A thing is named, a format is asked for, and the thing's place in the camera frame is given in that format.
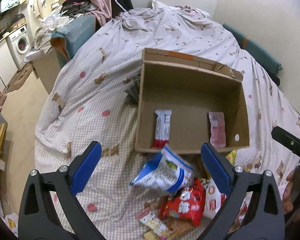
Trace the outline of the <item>right hand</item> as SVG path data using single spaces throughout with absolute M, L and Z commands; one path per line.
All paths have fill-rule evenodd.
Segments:
M 295 170 L 290 172 L 290 174 L 286 178 L 286 181 L 288 181 L 288 184 L 285 188 L 285 191 L 284 191 L 283 197 L 282 197 L 282 205 L 283 205 L 283 210 L 284 210 L 285 214 L 287 214 L 293 210 L 293 202 L 292 202 L 292 198 L 291 198 L 291 193 L 292 193 L 292 188 L 294 185 L 294 173 L 295 173 Z M 298 211 L 296 211 L 295 219 L 300 220 L 300 208 L 298 209 Z

